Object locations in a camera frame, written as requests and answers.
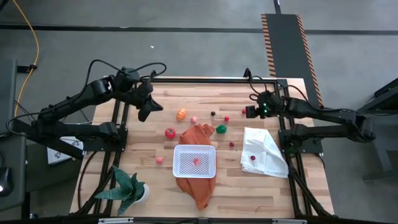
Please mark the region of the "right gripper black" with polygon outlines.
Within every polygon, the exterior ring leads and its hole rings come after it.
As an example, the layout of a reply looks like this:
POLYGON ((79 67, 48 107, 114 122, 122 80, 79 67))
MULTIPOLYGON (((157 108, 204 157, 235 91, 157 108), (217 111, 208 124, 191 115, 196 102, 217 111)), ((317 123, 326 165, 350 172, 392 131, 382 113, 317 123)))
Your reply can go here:
POLYGON ((246 118, 266 119, 267 117, 276 117, 280 115, 284 107, 283 101, 273 92, 264 91, 260 94, 250 94, 249 98, 257 103, 257 106, 250 105, 245 107, 246 118))

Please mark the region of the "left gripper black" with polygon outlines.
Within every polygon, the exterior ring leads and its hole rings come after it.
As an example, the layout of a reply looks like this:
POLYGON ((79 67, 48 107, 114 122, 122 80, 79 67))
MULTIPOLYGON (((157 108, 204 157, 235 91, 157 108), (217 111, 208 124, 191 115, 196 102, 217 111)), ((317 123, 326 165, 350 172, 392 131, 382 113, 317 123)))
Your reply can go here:
POLYGON ((152 97, 152 83, 144 80, 138 87, 134 88, 127 94, 126 103, 140 108, 138 112, 138 120, 144 122, 153 111, 162 111, 164 108, 158 104, 152 97))

